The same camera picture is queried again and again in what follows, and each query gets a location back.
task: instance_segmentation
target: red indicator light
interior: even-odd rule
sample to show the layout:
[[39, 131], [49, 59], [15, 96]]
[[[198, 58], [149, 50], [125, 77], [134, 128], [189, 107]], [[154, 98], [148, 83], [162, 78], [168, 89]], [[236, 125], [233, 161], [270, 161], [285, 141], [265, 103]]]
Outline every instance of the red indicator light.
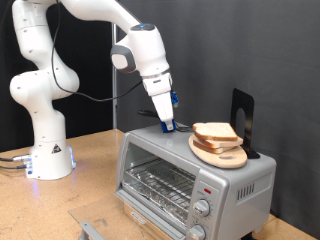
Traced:
[[211, 194], [211, 191], [209, 190], [209, 189], [204, 189], [204, 191], [206, 192], [206, 193], [209, 193], [209, 194]]

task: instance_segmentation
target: wooden plate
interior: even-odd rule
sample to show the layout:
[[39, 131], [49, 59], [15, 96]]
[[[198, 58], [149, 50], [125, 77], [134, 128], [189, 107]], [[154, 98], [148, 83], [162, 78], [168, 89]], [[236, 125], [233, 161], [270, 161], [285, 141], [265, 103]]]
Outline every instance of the wooden plate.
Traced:
[[201, 160], [220, 168], [239, 168], [246, 164], [247, 154], [240, 146], [228, 150], [220, 154], [206, 152], [193, 145], [196, 136], [191, 135], [189, 138], [189, 146], [192, 152]]

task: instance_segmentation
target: oven top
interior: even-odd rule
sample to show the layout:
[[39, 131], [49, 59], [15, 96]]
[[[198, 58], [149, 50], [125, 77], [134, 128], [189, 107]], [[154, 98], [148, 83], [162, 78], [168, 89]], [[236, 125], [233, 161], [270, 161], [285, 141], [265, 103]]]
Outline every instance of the oven top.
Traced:
[[180, 157], [180, 159], [184, 159], [192, 163], [197, 168], [206, 170], [209, 173], [214, 171], [216, 174], [220, 175], [223, 178], [227, 178], [231, 182], [237, 181], [243, 176], [243, 174], [246, 174], [247, 171], [265, 170], [266, 165], [270, 165], [271, 163], [271, 158], [260, 154], [260, 159], [248, 160], [247, 164], [241, 168], [218, 168], [203, 162], [191, 151], [188, 144], [188, 139], [193, 134], [192, 132], [174, 131], [164, 134], [161, 130], [160, 125], [155, 125], [131, 131], [129, 132], [129, 134], [132, 134], [132, 136], [138, 137], [144, 140], [146, 143], [152, 144], [153, 146], [156, 146], [161, 150], [170, 152], [171, 154]]

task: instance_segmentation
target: metal bracket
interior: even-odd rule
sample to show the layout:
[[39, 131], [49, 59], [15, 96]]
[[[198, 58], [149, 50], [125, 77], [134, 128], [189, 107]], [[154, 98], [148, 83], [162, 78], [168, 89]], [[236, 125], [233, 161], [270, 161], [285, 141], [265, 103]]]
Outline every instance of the metal bracket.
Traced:
[[252, 123], [253, 123], [253, 109], [254, 109], [253, 97], [235, 88], [233, 89], [233, 95], [232, 95], [231, 120], [230, 120], [230, 124], [235, 131], [236, 131], [237, 113], [240, 108], [243, 109], [245, 118], [246, 118], [242, 148], [246, 151], [248, 159], [260, 158], [260, 155], [250, 147]]
[[105, 240], [89, 222], [80, 223], [80, 227], [82, 228], [82, 232], [78, 240], [90, 240], [89, 237], [93, 240]]

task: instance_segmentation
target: wooden table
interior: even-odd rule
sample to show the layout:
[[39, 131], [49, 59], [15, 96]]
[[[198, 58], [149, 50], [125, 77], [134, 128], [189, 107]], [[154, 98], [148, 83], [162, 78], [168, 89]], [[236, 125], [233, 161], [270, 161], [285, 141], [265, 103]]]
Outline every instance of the wooden table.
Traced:
[[[25, 177], [24, 170], [0, 169], [0, 240], [78, 239], [81, 228], [68, 211], [115, 191], [122, 137], [121, 131], [110, 130], [68, 139], [77, 167], [63, 179], [33, 180]], [[28, 151], [29, 148], [24, 148], [0, 156], [12, 157]], [[14, 164], [1, 162], [0, 165]], [[254, 236], [259, 240], [315, 240], [274, 216]]]

